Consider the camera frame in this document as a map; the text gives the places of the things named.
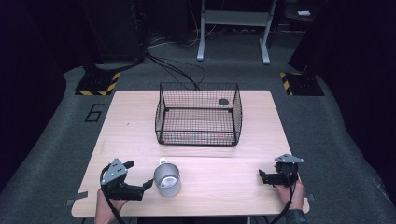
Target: gray carpet floor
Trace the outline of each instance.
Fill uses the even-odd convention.
[[[166,44],[149,52],[183,63],[170,62],[194,80],[236,82],[241,90],[268,90],[273,94],[291,151],[304,158],[300,176],[306,186],[310,223],[396,223],[396,210],[387,198],[376,171],[366,162],[348,135],[332,93],[318,78],[323,97],[288,96],[280,72],[287,66],[301,35],[276,34],[269,49],[271,64],[263,65],[257,35],[218,36],[207,40],[205,60],[196,61],[198,43],[191,47]],[[121,64],[106,64],[117,67]],[[77,96],[75,87],[82,68],[64,74],[64,99],[29,156],[0,195],[0,223],[81,223],[72,217],[71,206],[84,176],[106,112],[109,96]],[[180,81],[187,81],[175,75]],[[121,72],[115,91],[158,90],[163,81],[175,81],[160,66],[146,59]],[[92,105],[102,111],[98,122],[84,122]],[[251,223],[265,223],[253,217]],[[93,223],[88,218],[85,223]]]

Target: human hand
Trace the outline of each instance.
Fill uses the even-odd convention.
[[[128,202],[128,200],[113,199],[110,199],[110,201],[119,212],[121,211],[121,208]],[[108,206],[105,195],[103,194],[102,190],[99,189],[96,199],[95,224],[109,224],[115,219],[116,218],[114,217],[113,212]]]
[[[291,205],[289,209],[303,210],[305,187],[300,180],[297,180],[294,185],[295,185],[295,190],[293,193],[293,197],[291,199]],[[286,203],[290,199],[290,187],[285,187],[282,185],[275,185],[275,187],[280,195],[280,201],[282,201],[282,203],[286,205]]]

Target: stainless steel cup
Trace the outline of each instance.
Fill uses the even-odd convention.
[[[160,165],[154,171],[154,183],[164,197],[173,197],[181,188],[180,173],[177,167],[160,158]]]

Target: wire mesh basket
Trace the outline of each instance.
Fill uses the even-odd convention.
[[[241,129],[236,83],[161,83],[155,118],[160,144],[236,146]]]

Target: light wood tabletop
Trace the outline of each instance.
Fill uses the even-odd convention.
[[[234,147],[165,146],[157,142],[154,123],[158,91],[117,91],[76,200],[74,217],[94,217],[102,169],[115,158],[134,161],[125,182],[142,186],[153,177],[160,157],[180,171],[181,190],[160,195],[155,185],[142,201],[124,205],[126,217],[194,217],[274,215],[283,205],[275,188],[264,185],[259,169],[274,174],[275,158],[291,154],[273,97],[269,91],[240,91],[243,123]],[[304,212],[309,204],[304,203]]]

